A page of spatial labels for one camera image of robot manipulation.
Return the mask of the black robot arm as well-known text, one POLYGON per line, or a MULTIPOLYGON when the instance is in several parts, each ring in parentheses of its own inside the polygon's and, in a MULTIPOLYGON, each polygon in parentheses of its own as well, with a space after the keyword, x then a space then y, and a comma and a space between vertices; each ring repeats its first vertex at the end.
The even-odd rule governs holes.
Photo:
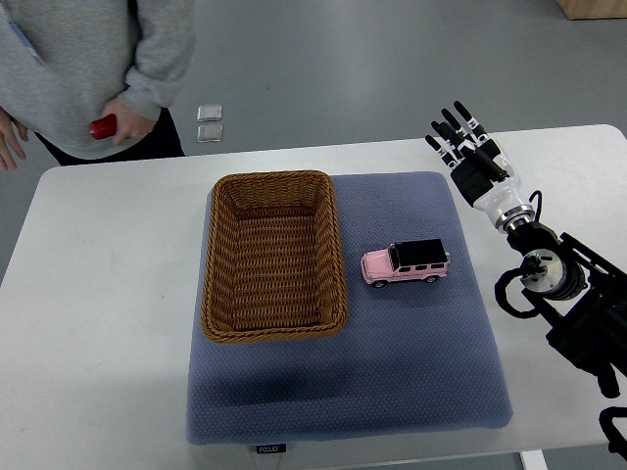
POLYGON ((521 157, 510 157, 461 102, 434 120, 426 142, 450 170, 463 199, 489 218, 521 256, 494 287, 496 302, 519 319, 543 317, 548 344, 597 379, 602 395, 620 395, 626 372, 626 274, 568 233, 541 220, 543 193, 524 196, 521 157))

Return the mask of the person's right hand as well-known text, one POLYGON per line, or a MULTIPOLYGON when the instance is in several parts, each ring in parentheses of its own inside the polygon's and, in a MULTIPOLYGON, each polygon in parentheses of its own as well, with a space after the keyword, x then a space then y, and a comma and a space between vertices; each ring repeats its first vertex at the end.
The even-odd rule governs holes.
POLYGON ((27 133, 28 128, 25 125, 3 108, 0 109, 0 155, 3 171, 16 170, 17 160, 26 160, 22 143, 28 141, 27 133))

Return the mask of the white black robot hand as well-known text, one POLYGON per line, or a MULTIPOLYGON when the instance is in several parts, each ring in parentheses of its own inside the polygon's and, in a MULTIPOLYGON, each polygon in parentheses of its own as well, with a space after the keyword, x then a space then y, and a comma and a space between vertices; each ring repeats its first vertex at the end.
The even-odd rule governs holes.
POLYGON ((426 135, 425 141, 452 169, 451 178, 464 200, 484 212, 498 231, 513 231, 531 222, 534 209, 521 196, 520 177, 506 154, 490 139, 483 125, 462 102, 455 100, 454 107, 469 126, 475 140, 485 143, 479 146, 469 143, 467 129, 446 108, 441 110, 445 121, 432 120, 431 127, 447 142, 453 153, 431 135, 426 135))

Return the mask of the person's left hand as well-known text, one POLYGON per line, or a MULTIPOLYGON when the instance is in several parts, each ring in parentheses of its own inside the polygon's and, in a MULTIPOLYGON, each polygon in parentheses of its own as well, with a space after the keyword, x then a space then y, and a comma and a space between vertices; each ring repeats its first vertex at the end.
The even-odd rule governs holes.
POLYGON ((144 136, 153 131, 156 122, 135 112, 121 98, 109 101, 103 110, 102 117, 114 115, 117 119, 117 130, 113 143, 121 145, 126 140, 144 136))

